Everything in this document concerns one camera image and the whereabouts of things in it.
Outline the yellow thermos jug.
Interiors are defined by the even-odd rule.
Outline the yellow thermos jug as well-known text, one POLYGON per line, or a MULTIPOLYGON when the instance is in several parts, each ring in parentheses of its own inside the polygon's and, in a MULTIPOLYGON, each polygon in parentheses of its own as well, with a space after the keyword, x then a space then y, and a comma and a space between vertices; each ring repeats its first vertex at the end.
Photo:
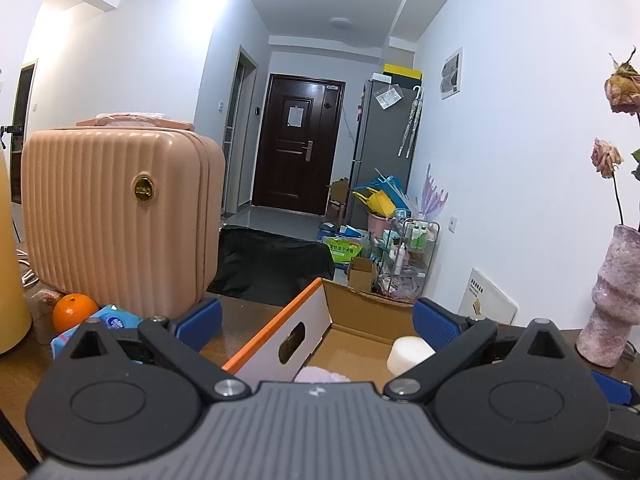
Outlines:
POLYGON ((0 159, 0 353, 19 344, 32 326, 32 315, 16 255, 12 222, 9 174, 4 156, 0 159))

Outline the wall electrical panel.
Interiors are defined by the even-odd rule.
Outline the wall electrical panel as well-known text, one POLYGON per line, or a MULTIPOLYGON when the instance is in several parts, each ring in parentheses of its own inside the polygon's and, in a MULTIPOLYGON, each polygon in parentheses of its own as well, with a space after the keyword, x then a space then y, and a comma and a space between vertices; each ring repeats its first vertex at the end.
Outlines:
POLYGON ((460 91, 462 53, 463 49, 458 49, 449 58, 446 58, 442 66, 442 71, 440 72, 440 96, 443 100, 454 96, 460 91))

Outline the blue tissue pack open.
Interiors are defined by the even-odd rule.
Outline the blue tissue pack open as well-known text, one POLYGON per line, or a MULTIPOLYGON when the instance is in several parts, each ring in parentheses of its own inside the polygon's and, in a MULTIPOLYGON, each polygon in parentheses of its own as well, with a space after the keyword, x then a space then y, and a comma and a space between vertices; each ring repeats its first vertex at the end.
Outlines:
MULTIPOLYGON (((139 337, 137 327, 141 318, 138 318, 137 315, 115 306, 106 306, 91 315, 88 320, 84 321, 84 324, 88 322, 102 324, 105 328, 114 330, 113 339, 119 346, 116 356, 126 356, 129 361, 136 364, 152 365, 155 363, 154 356, 139 337)), ((66 356, 64 348, 74 338, 74 333, 79 327, 80 325, 76 325, 51 341, 53 359, 56 360, 62 356, 64 359, 75 362, 94 363, 110 353, 111 347, 104 346, 104 339, 100 335, 88 333, 87 335, 81 334, 78 343, 72 344, 72 352, 66 356)))

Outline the dark brown entrance door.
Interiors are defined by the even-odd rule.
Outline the dark brown entrance door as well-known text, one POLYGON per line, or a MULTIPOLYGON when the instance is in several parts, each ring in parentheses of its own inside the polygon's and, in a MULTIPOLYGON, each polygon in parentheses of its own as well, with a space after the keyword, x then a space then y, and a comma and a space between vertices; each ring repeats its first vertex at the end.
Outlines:
POLYGON ((343 81, 269 76, 253 205, 317 216, 326 211, 344 90, 343 81))

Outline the pink textured ceramic vase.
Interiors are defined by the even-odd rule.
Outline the pink textured ceramic vase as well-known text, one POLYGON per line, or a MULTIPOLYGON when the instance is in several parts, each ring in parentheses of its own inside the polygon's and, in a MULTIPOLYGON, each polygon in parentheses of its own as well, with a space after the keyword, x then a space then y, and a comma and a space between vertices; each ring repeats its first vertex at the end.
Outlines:
POLYGON ((590 363, 613 368, 631 329, 639 324, 639 232, 616 226, 598 272, 591 298, 593 310, 576 341, 590 363))

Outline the light pink soft cloth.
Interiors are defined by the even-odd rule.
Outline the light pink soft cloth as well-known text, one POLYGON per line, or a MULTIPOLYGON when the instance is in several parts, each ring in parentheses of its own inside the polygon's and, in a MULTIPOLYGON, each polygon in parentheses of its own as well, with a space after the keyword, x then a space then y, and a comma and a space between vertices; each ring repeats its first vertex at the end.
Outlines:
POLYGON ((331 382, 350 382, 350 379, 342 374, 330 372, 318 366, 305 366, 295 376, 294 382, 303 384, 330 384, 331 382))

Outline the white folded umbrella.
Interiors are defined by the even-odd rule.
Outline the white folded umbrella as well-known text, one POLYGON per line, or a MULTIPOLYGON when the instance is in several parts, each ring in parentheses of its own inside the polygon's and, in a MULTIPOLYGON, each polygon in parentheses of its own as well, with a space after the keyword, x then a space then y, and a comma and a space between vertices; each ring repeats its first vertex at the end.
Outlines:
POLYGON ((405 159, 408 159, 411 155, 423 107, 423 88, 421 86, 414 86, 413 90, 416 92, 416 96, 412 101, 409 119, 397 153, 398 157, 405 156, 405 159))

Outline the red orange cardboard box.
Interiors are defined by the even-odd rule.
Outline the red orange cardboard box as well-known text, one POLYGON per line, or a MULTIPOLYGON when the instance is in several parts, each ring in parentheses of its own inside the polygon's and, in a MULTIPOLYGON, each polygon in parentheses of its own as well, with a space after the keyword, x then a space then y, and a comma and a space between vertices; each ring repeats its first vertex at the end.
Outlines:
POLYGON ((420 337, 410 304, 317 278, 222 368, 252 389, 292 382, 303 367, 318 366, 382 390, 394 378, 390 349, 403 336, 420 337))

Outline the yellow box on fridge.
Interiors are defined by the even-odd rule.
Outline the yellow box on fridge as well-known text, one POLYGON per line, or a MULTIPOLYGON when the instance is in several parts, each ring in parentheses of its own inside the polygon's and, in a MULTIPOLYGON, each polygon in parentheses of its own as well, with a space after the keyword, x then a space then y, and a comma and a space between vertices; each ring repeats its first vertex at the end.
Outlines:
POLYGON ((383 66, 383 73, 392 76, 405 77, 410 79, 421 80, 422 73, 420 70, 414 70, 404 66, 385 63, 383 66))

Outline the black bag on floor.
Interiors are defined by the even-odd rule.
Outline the black bag on floor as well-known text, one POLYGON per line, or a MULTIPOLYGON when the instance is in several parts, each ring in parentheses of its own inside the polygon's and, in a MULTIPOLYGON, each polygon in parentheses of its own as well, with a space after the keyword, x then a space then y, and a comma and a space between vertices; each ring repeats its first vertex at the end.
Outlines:
POLYGON ((334 271, 325 244, 245 226, 223 226, 217 273, 207 290, 284 307, 317 278, 334 278, 334 271))

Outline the orange fruit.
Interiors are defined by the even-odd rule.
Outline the orange fruit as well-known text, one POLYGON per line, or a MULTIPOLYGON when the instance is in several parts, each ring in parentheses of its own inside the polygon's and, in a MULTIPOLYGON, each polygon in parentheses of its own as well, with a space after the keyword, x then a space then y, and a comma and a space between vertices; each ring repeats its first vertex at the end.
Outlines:
POLYGON ((99 305, 84 294, 68 294, 55 304, 52 311, 53 327, 58 334, 90 318, 100 310, 99 305))

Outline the white board leaning on wall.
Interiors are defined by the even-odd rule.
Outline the white board leaning on wall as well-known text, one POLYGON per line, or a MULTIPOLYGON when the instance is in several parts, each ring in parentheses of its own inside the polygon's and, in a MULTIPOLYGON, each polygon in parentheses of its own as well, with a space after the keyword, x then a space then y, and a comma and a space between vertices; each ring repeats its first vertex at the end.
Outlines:
POLYGON ((458 315, 484 316, 501 324, 511 325, 518 305, 489 278, 473 268, 458 310, 458 315))

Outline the dried pink rose bouquet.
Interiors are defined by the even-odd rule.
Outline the dried pink rose bouquet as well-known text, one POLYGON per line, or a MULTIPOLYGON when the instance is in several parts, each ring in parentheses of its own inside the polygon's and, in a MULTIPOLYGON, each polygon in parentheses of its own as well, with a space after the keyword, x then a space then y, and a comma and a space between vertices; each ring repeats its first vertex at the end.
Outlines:
MULTIPOLYGON (((616 60, 610 55, 612 73, 604 81, 603 91, 608 110, 620 118, 616 125, 622 124, 623 117, 633 119, 639 125, 639 55, 638 47, 633 46, 623 60, 616 60)), ((612 182, 615 198, 617 223, 625 224, 623 201, 620 199, 618 170, 624 162, 631 162, 630 173, 636 182, 639 181, 639 148, 624 154, 621 148, 611 140, 595 138, 590 155, 591 165, 600 178, 612 182)))

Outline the grey refrigerator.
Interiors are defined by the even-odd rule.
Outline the grey refrigerator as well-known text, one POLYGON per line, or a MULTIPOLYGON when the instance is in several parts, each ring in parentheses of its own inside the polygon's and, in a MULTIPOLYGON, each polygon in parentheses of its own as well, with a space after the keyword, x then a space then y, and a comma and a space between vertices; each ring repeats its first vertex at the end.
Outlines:
POLYGON ((407 156, 409 141, 402 143, 416 99, 413 89, 397 84, 367 80, 363 87, 361 110, 352 156, 349 191, 366 194, 366 187, 380 174, 399 180, 407 191, 412 156, 407 156))

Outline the pink ribbed suitcase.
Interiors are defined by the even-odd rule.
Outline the pink ribbed suitcase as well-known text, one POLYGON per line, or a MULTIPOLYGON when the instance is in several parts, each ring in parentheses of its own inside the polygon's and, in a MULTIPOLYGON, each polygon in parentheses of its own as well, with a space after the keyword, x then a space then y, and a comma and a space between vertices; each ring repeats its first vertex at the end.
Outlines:
POLYGON ((35 274, 140 318, 178 318, 217 272, 224 170, 214 140, 165 119, 31 133, 21 185, 35 274))

